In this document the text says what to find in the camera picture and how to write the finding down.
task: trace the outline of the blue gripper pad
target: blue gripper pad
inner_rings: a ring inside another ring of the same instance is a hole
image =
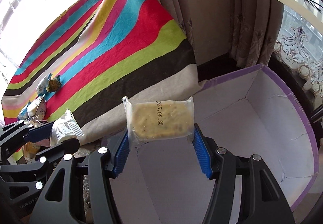
[[[114,158],[113,172],[116,177],[123,171],[129,152],[130,152],[130,148],[129,148],[128,133],[125,133],[123,140]]]
[[[25,140],[32,143],[37,143],[41,140],[49,138],[53,124],[54,122],[50,122],[30,129],[28,135],[25,137]]]
[[[194,140],[192,144],[195,149],[195,153],[200,163],[202,172],[206,175],[207,178],[210,178],[213,173],[211,169],[211,158],[203,142],[202,136],[200,135],[196,127],[194,129]]]

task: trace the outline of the crumpled wrapper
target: crumpled wrapper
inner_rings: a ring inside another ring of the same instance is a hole
[[[37,143],[28,142],[22,147],[22,151],[24,153],[24,158],[26,159],[27,163],[32,159],[35,159],[36,154],[39,152],[40,145]]]
[[[48,86],[46,90],[49,93],[56,92],[62,86],[62,82],[60,81],[60,75],[56,76],[54,79],[48,81]]]
[[[28,112],[27,112],[27,107],[28,105],[30,105],[31,102],[29,101],[25,106],[24,108],[22,108],[22,110],[20,111],[19,115],[18,115],[18,119],[19,120],[25,120],[28,118]]]
[[[53,74],[49,74],[45,76],[41,81],[39,82],[38,86],[36,87],[36,92],[38,96],[45,95],[47,93],[46,88],[48,87],[48,81],[52,78]]]
[[[70,138],[84,136],[79,124],[76,122],[72,112],[67,109],[65,114],[58,118],[52,127],[49,137],[50,146],[55,146]]]
[[[36,117],[29,117],[24,120],[25,125],[30,125],[32,124],[34,127],[38,127],[44,124],[47,124],[48,122],[46,120],[41,120],[41,116],[36,116]]]
[[[37,97],[27,106],[28,117],[38,117],[39,121],[44,119],[47,110],[44,96]]]
[[[60,75],[57,75],[52,79],[53,74],[45,76],[36,87],[38,96],[45,95],[47,93],[56,92],[61,88],[62,82],[60,81]]]

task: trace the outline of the gripper logo text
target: gripper logo text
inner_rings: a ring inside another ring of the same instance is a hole
[[[26,202],[25,204],[19,206],[20,208],[24,208],[24,207],[27,207],[28,205],[32,204],[32,203],[35,203],[37,201],[38,198],[35,198],[33,200],[30,200],[28,202]]]

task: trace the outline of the yellow stripe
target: yellow stripe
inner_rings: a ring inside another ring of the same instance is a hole
[[[175,20],[170,20],[160,29],[157,39],[152,44],[135,52],[97,76],[52,113],[48,121],[54,121],[59,118],[67,108],[72,112],[75,111],[81,104],[90,100],[110,84],[149,63],[151,60],[175,50],[185,38]]]

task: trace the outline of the plastic wrapper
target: plastic wrapper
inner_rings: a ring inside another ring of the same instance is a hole
[[[140,144],[194,134],[193,97],[187,101],[159,101],[132,104],[122,99],[127,115],[130,142]]]
[[[72,112],[67,109],[65,114],[61,118],[58,118],[53,124],[49,138],[50,146],[52,147],[70,138],[78,138],[83,135]]]
[[[24,106],[24,108],[22,108],[22,110],[20,111],[19,115],[18,115],[18,119],[19,120],[25,120],[28,118],[28,112],[27,112],[27,107],[28,105],[30,105],[30,101]]]
[[[24,120],[25,125],[32,124],[34,127],[48,123],[46,120],[40,120],[41,117],[29,117]]]
[[[36,143],[31,143],[31,142],[28,142],[22,147],[22,151],[24,153],[24,157],[27,163],[32,159],[35,159],[36,154],[39,152],[39,149],[40,149],[40,145]]]
[[[49,74],[46,77],[44,77],[36,87],[36,92],[38,96],[45,95],[47,93],[47,87],[48,87],[48,81],[52,78],[53,74]]]
[[[46,90],[50,93],[56,92],[62,86],[62,82],[60,81],[60,75],[56,76],[54,79],[48,81],[48,86]]]
[[[39,96],[27,106],[28,117],[38,117],[38,120],[43,120],[46,109],[44,95]]]

